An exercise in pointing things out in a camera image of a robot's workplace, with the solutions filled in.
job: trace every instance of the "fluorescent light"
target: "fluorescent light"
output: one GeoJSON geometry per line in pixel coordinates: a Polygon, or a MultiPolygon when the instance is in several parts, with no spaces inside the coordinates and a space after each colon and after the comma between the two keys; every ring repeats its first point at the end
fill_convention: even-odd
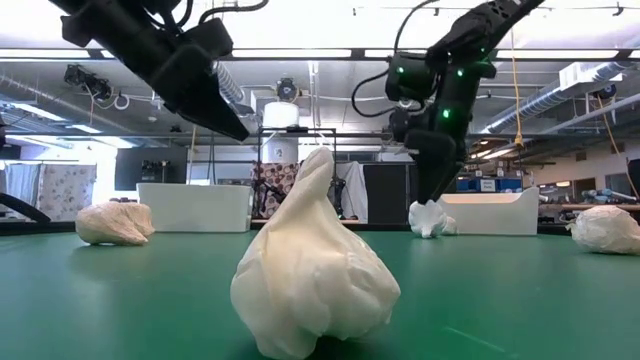
{"type": "Polygon", "coordinates": [[[128,142],[127,140],[123,140],[120,139],[119,137],[115,137],[115,136],[99,136],[94,138],[97,141],[100,141],[102,143],[105,143],[107,145],[111,145],[113,147],[117,147],[117,148],[132,148],[135,146],[135,144],[128,142]]]}
{"type": "Polygon", "coordinates": [[[483,152],[479,152],[479,153],[477,153],[477,154],[475,154],[475,155],[476,155],[476,157],[481,158],[481,157],[483,157],[483,156],[487,155],[487,154],[488,154],[488,153],[490,153],[490,152],[491,152],[491,150],[485,150],[485,151],[483,151],[483,152]]]}
{"type": "Polygon", "coordinates": [[[348,58],[351,50],[341,49],[255,49],[233,50],[239,58],[348,58]]]}
{"type": "Polygon", "coordinates": [[[51,119],[53,121],[66,121],[65,118],[61,118],[60,116],[56,115],[56,114],[52,114],[48,111],[44,111],[42,109],[39,109],[35,106],[29,105],[29,104],[23,104],[23,103],[11,103],[11,105],[13,105],[14,107],[18,108],[18,109],[22,109],[24,111],[28,111],[32,114],[36,114],[38,116],[47,118],[47,119],[51,119]]]}
{"type": "Polygon", "coordinates": [[[498,60],[505,59],[610,59],[618,55],[618,50],[499,50],[498,60]]]}
{"type": "Polygon", "coordinates": [[[74,129],[78,129],[78,130],[87,132],[89,134],[99,134],[99,133],[102,132],[102,131],[100,131],[98,129],[92,128],[91,126],[82,125],[82,124],[75,124],[75,125],[71,125],[71,126],[68,126],[68,127],[74,128],[74,129]]]}
{"type": "Polygon", "coordinates": [[[505,149],[505,150],[499,150],[494,152],[493,154],[489,154],[487,156],[484,157],[484,159],[489,160],[489,159],[494,159],[497,157],[500,157],[504,154],[510,153],[512,150],[511,149],[505,149]]]}
{"type": "Polygon", "coordinates": [[[115,56],[113,56],[113,54],[109,50],[102,50],[100,53],[102,54],[102,56],[104,58],[107,58],[107,59],[115,59],[116,58],[115,56]]]}
{"type": "MultiPolygon", "coordinates": [[[[412,53],[412,54],[421,54],[424,55],[427,53],[427,50],[420,50],[420,49],[398,49],[398,51],[402,51],[402,52],[408,52],[408,53],[412,53]]],[[[393,50],[389,49],[389,50],[365,50],[364,51],[364,57],[388,57],[388,56],[393,56],[393,50]]]]}
{"type": "Polygon", "coordinates": [[[25,135],[7,135],[7,139],[24,141],[35,145],[45,147],[61,147],[64,149],[72,149],[73,145],[59,142],[55,136],[25,136],[25,135]]]}
{"type": "Polygon", "coordinates": [[[30,59],[88,59],[91,57],[86,50],[51,50],[51,49],[0,49],[3,58],[30,59]]]}

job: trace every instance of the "white plastic bag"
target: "white plastic bag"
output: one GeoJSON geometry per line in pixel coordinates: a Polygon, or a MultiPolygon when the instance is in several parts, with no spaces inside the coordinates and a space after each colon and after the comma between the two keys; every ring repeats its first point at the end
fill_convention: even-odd
{"type": "Polygon", "coordinates": [[[304,359],[324,335],[344,340],[389,322],[400,288],[384,263],[345,228],[327,198],[333,157],[305,160],[278,211],[231,282],[231,302],[272,359],[304,359]]]}
{"type": "Polygon", "coordinates": [[[432,200],[424,205],[416,201],[409,207],[411,231],[425,239],[442,234],[446,224],[447,215],[442,207],[432,200]]]}
{"type": "Polygon", "coordinates": [[[458,225],[456,224],[456,220],[451,216],[447,216],[447,222],[444,225],[444,229],[442,229],[442,235],[444,236],[458,235],[458,225]]]}
{"type": "Polygon", "coordinates": [[[76,217],[76,232],[88,244],[144,245],[154,231],[151,209],[138,203],[91,205],[76,217]]]}
{"type": "Polygon", "coordinates": [[[640,254],[640,227],[628,212],[616,206],[583,211],[568,228],[573,240],[589,251],[640,254]]]}

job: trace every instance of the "white plastic container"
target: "white plastic container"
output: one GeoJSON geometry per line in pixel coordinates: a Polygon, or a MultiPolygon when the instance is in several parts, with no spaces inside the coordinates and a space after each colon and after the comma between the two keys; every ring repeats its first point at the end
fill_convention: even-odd
{"type": "Polygon", "coordinates": [[[238,185],[137,184],[157,232],[241,233],[251,225],[251,188],[238,185]]]}
{"type": "Polygon", "coordinates": [[[538,233],[539,189],[518,194],[444,194],[438,204],[466,235],[523,235],[538,233]]]}

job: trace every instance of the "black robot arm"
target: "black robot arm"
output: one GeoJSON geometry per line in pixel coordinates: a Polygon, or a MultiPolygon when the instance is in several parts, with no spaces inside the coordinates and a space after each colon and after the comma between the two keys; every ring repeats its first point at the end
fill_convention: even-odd
{"type": "MultiPolygon", "coordinates": [[[[204,17],[198,26],[180,29],[193,0],[187,0],[185,18],[177,23],[171,11],[181,0],[50,1],[70,15],[62,17],[65,40],[80,47],[97,41],[149,84],[167,109],[186,120],[237,140],[249,136],[219,93],[214,61],[233,50],[222,21],[204,17]],[[150,14],[160,14],[164,24],[150,14]]],[[[244,11],[223,8],[208,14],[222,10],[244,11]]]]}
{"type": "Polygon", "coordinates": [[[418,202],[437,201],[466,161],[465,137],[480,79],[494,78],[489,53],[507,32],[544,0],[483,3],[457,19],[426,55],[398,52],[385,90],[390,100],[425,101],[424,113],[396,109],[390,128],[418,167],[418,202]]]}

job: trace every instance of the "green tabletop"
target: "green tabletop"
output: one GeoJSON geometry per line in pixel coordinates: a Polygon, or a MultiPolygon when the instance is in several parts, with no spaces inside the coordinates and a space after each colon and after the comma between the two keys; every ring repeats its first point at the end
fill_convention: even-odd
{"type": "MultiPolygon", "coordinates": [[[[0,238],[0,359],[261,359],[229,300],[251,234],[90,247],[0,238]]],[[[640,258],[568,237],[360,235],[402,289],[391,324],[313,359],[638,359],[640,258]]]]}

